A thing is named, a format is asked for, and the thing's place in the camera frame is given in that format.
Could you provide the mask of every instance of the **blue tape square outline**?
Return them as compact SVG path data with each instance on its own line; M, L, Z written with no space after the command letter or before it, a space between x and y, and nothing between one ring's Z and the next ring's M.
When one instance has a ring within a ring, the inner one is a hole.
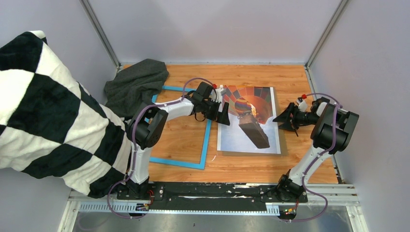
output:
M162 89L182 92L181 87L163 86ZM185 88L186 92L189 92L191 90L195 90L195 89ZM155 102L157 98L158 98L158 95L152 96L152 102ZM154 162L154 163L162 163L162 164L168 164L168 165L179 166L179 167L184 167L184 168L194 168L194 169L201 169L201 170L205 169L206 153L208 151L209 136L211 134L211 123L212 123L212 120L207 119L205 135L204 135L204 143L202 144L202 153L201 153L200 163L190 163L190 162L184 162L184 161L177 161L173 159L162 159L162 158L157 158L157 157L150 157L149 161Z

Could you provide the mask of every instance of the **gray towel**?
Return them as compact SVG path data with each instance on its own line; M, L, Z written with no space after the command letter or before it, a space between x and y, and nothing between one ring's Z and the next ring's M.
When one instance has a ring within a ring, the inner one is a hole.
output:
M114 80L105 83L105 106L119 117L132 118L143 101L161 92L168 74L165 63L153 59L121 70Z

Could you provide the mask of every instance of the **white wall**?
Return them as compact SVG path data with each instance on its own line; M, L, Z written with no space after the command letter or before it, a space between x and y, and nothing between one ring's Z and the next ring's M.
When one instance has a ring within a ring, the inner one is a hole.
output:
M352 0L312 72L318 92L360 115L337 160L371 232L408 231L410 1Z
M77 0L1 0L0 47L27 30L43 30L48 44L100 102L115 67ZM0 170L0 231L55 232L70 192L62 179L35 179Z
M42 30L48 45L99 102L103 87L116 68L105 51L79 0L1 0L0 47L27 30Z
M118 59L306 62L339 0L91 0Z

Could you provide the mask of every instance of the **wooden table surface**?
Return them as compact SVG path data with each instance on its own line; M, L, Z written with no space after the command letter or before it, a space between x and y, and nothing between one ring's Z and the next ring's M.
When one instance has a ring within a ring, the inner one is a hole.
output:
M187 80L203 77L217 86L274 87L281 112L297 97L310 93L302 65L167 65L167 69L170 73L165 82L167 86L183 87ZM197 88L199 83L200 81L192 81L187 87ZM163 90L157 102L174 100L180 96L180 92ZM167 122L160 141L153 148L151 155L199 163L205 125L206 122L197 122L193 116L184 116ZM295 166L307 152L311 146L312 129L313 126L300 128L299 137L295 133L285 132L288 148L286 156L232 157L217 152L218 125L213 122L204 170L150 163L150 180L276 183L280 176ZM326 160L309 182L337 183L332 161Z

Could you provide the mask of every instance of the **checkered pillow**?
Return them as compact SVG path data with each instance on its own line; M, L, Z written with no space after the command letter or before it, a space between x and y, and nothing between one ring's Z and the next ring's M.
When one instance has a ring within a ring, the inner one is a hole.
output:
M124 178L130 149L124 123L71 77L42 31L0 48L0 168L61 177L99 198Z

